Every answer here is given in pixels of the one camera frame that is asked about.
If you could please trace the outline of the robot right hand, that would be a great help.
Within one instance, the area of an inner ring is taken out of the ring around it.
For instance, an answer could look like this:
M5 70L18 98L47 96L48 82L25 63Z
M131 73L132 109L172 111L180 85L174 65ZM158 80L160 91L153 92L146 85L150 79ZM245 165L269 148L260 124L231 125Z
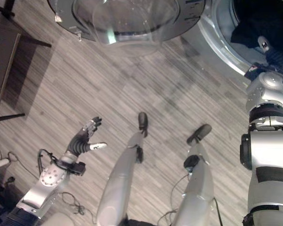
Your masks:
M283 50L272 47L264 36L258 37L258 44L266 56L267 63L283 71Z

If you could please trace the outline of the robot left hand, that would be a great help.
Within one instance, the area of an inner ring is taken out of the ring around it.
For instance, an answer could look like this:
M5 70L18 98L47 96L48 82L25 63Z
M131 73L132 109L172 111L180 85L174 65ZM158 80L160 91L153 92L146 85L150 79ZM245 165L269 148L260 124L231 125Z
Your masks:
M88 120L85 125L77 132L68 144L67 151L79 156L83 153L102 149L108 146L105 142L89 143L90 138L101 125L102 118L94 117Z

